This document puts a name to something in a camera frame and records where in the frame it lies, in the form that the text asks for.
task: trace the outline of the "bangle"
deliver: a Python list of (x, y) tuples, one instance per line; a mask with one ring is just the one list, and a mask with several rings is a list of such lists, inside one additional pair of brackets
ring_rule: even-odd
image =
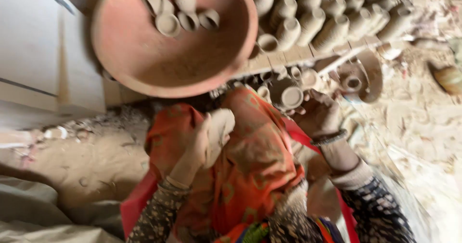
[(344, 137), (347, 136), (347, 130), (346, 129), (340, 129), (338, 133), (336, 133), (333, 137), (328, 137), (328, 138), (323, 138), (321, 140), (313, 140), (310, 142), (311, 145), (313, 146), (322, 146), (322, 145), (327, 145), (330, 143), (333, 143), (335, 141), (338, 141)]

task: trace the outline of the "patterned sleeve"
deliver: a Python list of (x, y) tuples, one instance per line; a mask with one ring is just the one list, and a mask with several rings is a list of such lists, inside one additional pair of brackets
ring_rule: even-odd
[(412, 242), (414, 236), (393, 195), (364, 161), (351, 172), (331, 178), (358, 222), (363, 243)]
[(166, 177), (158, 184), (158, 190), (148, 200), (140, 218), (128, 236), (128, 243), (165, 242), (175, 223), (189, 188)]

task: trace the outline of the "clay bowl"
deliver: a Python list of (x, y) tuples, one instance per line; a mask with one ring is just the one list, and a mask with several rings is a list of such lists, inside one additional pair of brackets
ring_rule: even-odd
[(163, 98), (198, 95), (225, 83), (250, 56), (258, 31), (252, 0), (197, 0), (220, 28), (162, 35), (142, 0), (99, 0), (92, 42), (103, 67), (121, 84)]

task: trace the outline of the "person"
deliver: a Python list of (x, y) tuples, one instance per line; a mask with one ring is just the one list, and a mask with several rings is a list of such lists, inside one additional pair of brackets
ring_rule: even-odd
[[(338, 103), (315, 90), (305, 100), (293, 119), (319, 146), (360, 242), (415, 242), (393, 195), (339, 130)], [(280, 112), (245, 87), (222, 107), (236, 125), (209, 169), (208, 114), (177, 104), (155, 116), (146, 149), (161, 181), (127, 242), (164, 242), (170, 232), (182, 242), (343, 242), (328, 219), (307, 215), (308, 183)]]

